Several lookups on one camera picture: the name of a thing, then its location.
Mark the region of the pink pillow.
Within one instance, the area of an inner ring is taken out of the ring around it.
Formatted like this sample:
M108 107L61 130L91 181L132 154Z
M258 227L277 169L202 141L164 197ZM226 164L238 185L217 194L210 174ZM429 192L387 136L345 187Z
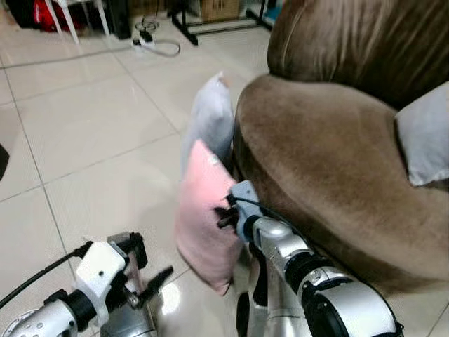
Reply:
M243 241L233 229L220 228L216 208L227 208L235 180L217 155L198 139L190 148L175 217L177 250L190 269L216 294L224 296L232 283Z

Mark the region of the light grey pillow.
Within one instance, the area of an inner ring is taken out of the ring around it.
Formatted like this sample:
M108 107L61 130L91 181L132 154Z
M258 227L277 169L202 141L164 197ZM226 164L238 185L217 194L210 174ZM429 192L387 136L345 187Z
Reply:
M396 114L408 180L416 187L449 178L449 112L445 82Z
M196 93L186 131L182 136L180 176L184 176L192 145L201 140L228 170L234 169L235 113L225 72L209 78Z

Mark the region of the brown velvet round sofa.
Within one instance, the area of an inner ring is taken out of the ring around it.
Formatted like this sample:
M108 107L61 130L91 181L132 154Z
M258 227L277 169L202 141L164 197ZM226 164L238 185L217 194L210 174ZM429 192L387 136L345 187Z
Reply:
M447 0L286 0L241 93L234 163L260 200L388 294L449 283L449 192L415 187L395 114L449 80Z

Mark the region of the silver robot right leg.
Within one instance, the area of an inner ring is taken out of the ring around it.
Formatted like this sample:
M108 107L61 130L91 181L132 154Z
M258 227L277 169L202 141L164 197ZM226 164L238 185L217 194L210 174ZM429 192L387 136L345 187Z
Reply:
M249 284L235 312L238 337L311 337L298 297L275 272L249 259Z

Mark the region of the dark round object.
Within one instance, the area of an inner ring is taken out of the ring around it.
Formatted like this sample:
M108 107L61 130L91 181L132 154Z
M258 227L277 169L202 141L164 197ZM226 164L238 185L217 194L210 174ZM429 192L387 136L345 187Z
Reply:
M3 179L4 174L6 174L9 163L10 163L10 154L6 148L0 144L0 180Z

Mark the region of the black metal rack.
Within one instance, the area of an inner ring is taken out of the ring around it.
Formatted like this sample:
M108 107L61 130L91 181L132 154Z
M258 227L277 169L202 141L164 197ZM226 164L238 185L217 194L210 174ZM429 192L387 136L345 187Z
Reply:
M272 29L283 0L241 0L237 19L203 20L199 14L199 0L166 0L170 4L167 16L174 27L192 45L199 45L199 36L225 32L246 31L247 29Z

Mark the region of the white power strip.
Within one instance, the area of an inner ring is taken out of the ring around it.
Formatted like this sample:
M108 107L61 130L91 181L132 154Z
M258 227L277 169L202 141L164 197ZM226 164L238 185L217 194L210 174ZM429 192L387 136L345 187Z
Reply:
M155 39L153 33L155 29L153 27L139 27L137 28L138 37L134 39L133 45L135 47L140 47L147 49L148 51L153 51L155 49Z

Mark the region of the cardboard box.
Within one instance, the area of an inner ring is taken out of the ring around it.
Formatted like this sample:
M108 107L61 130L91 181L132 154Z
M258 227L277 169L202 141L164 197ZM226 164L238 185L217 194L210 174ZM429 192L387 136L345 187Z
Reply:
M241 0L199 0L199 14L203 20L237 19Z

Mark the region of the black upright case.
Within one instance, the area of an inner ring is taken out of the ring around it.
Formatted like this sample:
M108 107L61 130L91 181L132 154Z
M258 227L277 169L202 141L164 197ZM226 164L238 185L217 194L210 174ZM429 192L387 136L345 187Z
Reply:
M119 41L132 39L130 0L102 0L110 33Z

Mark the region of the red bag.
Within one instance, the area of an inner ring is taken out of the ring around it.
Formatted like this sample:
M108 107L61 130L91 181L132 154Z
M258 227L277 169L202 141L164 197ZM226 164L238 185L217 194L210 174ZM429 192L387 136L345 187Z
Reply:
M53 13L48 9L44 0L33 0L33 20L36 28L42 32L69 32L69 26L65 20L63 9L59 4L51 0Z

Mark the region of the black bag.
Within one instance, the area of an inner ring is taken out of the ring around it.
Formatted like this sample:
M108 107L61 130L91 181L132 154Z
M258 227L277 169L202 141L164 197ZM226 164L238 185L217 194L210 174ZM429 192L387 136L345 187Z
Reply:
M34 0L3 0L3 3L20 28L39 28L34 19Z

